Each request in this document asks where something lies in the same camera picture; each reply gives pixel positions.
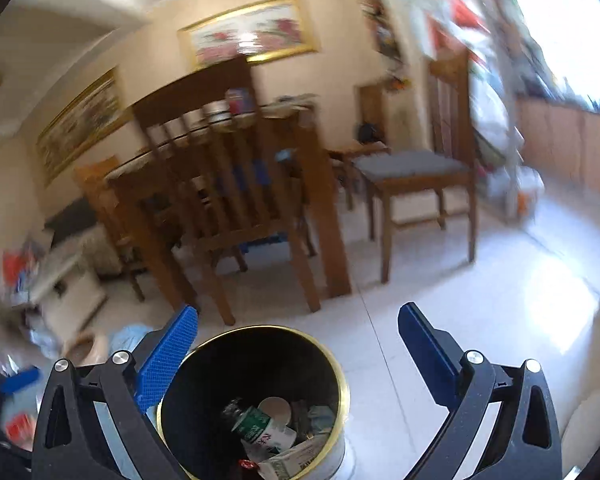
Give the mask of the light blue face mask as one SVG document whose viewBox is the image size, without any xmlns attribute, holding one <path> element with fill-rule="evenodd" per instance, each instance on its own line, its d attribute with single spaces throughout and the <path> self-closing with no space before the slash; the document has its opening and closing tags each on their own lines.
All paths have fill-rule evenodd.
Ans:
<svg viewBox="0 0 600 480">
<path fill-rule="evenodd" d="M 118 351 L 132 352 L 154 329 L 145 324 L 131 324 L 120 328 L 109 336 L 109 355 Z"/>
</svg>

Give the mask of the black gold trash bin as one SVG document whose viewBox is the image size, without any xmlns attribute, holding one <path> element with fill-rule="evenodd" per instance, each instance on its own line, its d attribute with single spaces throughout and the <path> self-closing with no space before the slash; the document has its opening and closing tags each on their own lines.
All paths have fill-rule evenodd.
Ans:
<svg viewBox="0 0 600 480">
<path fill-rule="evenodd" d="M 239 327 L 198 344 L 157 408 L 159 434 L 188 478 L 245 478 L 239 463 L 247 452 L 223 411 L 230 402 L 255 408 L 270 396 L 330 409 L 332 431 L 297 476 L 336 478 L 346 457 L 350 389 L 332 352 L 290 327 Z"/>
</svg>

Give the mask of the beige stone ashtray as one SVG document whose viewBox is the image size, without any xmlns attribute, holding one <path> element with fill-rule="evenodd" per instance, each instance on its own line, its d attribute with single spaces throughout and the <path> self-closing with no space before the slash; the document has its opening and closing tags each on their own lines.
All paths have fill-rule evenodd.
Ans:
<svg viewBox="0 0 600 480">
<path fill-rule="evenodd" d="M 79 333 L 65 343 L 61 356 L 74 366 L 96 365 L 105 362 L 109 356 L 108 337 L 90 330 Z"/>
</svg>

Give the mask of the green label plastic bottle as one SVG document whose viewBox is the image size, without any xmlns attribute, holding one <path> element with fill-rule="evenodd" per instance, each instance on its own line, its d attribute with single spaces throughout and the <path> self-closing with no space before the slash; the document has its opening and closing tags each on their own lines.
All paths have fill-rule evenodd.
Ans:
<svg viewBox="0 0 600 480">
<path fill-rule="evenodd" d="M 222 414 L 238 437 L 261 451 L 279 454 L 296 442 L 294 430 L 253 406 L 242 408 L 237 401 L 232 401 Z"/>
</svg>

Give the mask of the white coffee table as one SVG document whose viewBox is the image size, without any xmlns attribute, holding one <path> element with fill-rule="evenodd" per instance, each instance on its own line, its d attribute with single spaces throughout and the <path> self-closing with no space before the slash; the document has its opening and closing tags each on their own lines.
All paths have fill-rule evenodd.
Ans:
<svg viewBox="0 0 600 480">
<path fill-rule="evenodd" d="M 82 252 L 52 252 L 38 266 L 23 292 L 12 295 L 12 309 L 35 311 L 58 344 L 81 333 L 108 299 L 102 283 Z"/>
</svg>

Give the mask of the dark grey sofa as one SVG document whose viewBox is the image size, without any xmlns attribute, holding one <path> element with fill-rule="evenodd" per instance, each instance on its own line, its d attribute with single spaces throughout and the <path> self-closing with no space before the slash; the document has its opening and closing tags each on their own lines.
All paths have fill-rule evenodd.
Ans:
<svg viewBox="0 0 600 480">
<path fill-rule="evenodd" d="M 45 220 L 44 229 L 53 232 L 51 248 L 60 245 L 68 238 L 96 226 L 97 216 L 85 196 L 74 200 L 52 218 Z"/>
</svg>

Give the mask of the red plastic bag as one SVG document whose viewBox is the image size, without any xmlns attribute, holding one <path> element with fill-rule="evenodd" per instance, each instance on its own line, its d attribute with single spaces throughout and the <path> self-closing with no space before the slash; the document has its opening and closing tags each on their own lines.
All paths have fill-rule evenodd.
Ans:
<svg viewBox="0 0 600 480">
<path fill-rule="evenodd" d="M 23 252 L 3 252 L 2 279 L 8 288 L 17 286 L 20 275 L 27 269 L 27 256 Z"/>
</svg>

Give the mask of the grey cushioned wooden chair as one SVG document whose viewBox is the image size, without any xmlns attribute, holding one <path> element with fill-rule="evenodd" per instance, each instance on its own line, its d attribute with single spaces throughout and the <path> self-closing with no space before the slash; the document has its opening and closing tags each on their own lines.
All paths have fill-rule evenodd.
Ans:
<svg viewBox="0 0 600 480">
<path fill-rule="evenodd" d="M 380 240 L 380 281 L 390 281 L 392 236 L 435 223 L 468 219 L 468 260 L 476 260 L 478 244 L 477 144 L 470 106 L 471 50 L 462 47 L 427 63 L 431 150 L 381 153 L 355 159 L 365 186 L 368 237 Z M 397 197 L 433 192 L 435 216 L 396 221 Z"/>
</svg>

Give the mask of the left wooden dining chair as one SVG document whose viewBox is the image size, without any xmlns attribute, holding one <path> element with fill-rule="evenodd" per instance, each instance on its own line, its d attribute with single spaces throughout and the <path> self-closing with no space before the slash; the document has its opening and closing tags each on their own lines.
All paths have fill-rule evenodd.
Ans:
<svg viewBox="0 0 600 480">
<path fill-rule="evenodd" d="M 117 195 L 106 181 L 108 174 L 119 166 L 120 160 L 114 155 L 94 164 L 76 167 L 73 177 L 104 227 L 120 262 L 122 275 L 130 283 L 136 299 L 144 302 L 145 295 L 135 274 L 145 267 L 143 261 L 136 256 L 131 235 L 119 211 Z"/>
</svg>

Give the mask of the wooden dining chair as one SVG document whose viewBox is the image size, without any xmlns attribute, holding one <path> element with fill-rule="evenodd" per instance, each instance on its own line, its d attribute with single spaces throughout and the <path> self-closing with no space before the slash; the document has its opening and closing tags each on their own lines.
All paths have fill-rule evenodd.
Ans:
<svg viewBox="0 0 600 480">
<path fill-rule="evenodd" d="M 108 174 L 119 166 L 120 160 L 114 155 L 94 164 L 76 167 L 73 177 L 104 227 L 120 262 L 122 275 L 130 283 L 136 299 L 144 302 L 145 295 L 135 274 L 145 267 L 143 261 L 136 256 L 131 235 L 119 211 L 117 195 L 106 181 Z"/>
<path fill-rule="evenodd" d="M 287 237 L 304 298 L 320 310 L 309 255 L 302 187 L 277 159 L 270 123 L 243 55 L 182 77 L 131 107 L 161 186 L 183 223 L 204 289 L 222 320 L 235 318 L 216 258 L 275 234 Z"/>
</svg>

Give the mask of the corner wooden chair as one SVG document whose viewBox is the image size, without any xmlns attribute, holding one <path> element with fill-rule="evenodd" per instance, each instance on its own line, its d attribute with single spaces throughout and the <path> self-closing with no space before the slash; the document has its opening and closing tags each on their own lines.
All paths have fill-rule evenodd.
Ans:
<svg viewBox="0 0 600 480">
<path fill-rule="evenodd" d="M 387 143 L 384 84 L 362 84 L 355 88 L 358 125 L 355 139 L 362 144 Z"/>
</svg>

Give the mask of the wooden dining table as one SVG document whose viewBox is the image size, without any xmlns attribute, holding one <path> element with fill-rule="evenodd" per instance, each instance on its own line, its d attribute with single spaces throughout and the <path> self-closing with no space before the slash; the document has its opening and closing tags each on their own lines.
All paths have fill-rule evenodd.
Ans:
<svg viewBox="0 0 600 480">
<path fill-rule="evenodd" d="M 183 227 L 202 290 L 225 324 L 235 322 L 215 267 L 249 242 L 283 234 L 311 311 L 320 310 L 309 263 L 309 232 L 318 237 L 326 296 L 350 294 L 347 256 L 335 206 L 334 174 L 318 134 L 316 106 L 294 100 L 257 113 L 199 125 L 178 116 L 181 136 L 157 122 L 148 139 L 161 145 L 112 170 L 107 182 L 120 202 L 134 244 L 174 309 L 196 299 L 184 266 L 158 228 L 148 202 L 163 195 Z"/>
</svg>

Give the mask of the horse painting gold frame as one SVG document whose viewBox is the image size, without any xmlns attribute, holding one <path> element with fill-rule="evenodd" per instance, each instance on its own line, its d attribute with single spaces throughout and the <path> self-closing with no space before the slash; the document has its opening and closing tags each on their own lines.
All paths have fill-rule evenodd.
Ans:
<svg viewBox="0 0 600 480">
<path fill-rule="evenodd" d="M 131 120 L 123 105 L 118 68 L 98 77 L 72 99 L 40 133 L 35 143 L 49 185 L 78 157 Z"/>
</svg>

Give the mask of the wall shelf with items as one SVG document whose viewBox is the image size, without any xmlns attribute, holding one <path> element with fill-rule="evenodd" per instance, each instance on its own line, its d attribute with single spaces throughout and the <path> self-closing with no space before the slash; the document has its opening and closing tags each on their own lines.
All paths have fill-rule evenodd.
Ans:
<svg viewBox="0 0 600 480">
<path fill-rule="evenodd" d="M 384 0 L 360 0 L 360 7 L 368 30 L 372 34 L 375 50 L 392 70 L 404 65 L 398 38 Z"/>
</svg>

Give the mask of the peony painting gold frame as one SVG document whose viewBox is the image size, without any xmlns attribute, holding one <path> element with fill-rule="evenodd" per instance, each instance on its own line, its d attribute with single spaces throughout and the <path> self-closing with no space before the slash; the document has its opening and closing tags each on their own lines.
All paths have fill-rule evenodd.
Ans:
<svg viewBox="0 0 600 480">
<path fill-rule="evenodd" d="M 320 50 L 306 0 L 261 0 L 178 31 L 193 70 L 243 55 L 262 64 Z"/>
</svg>

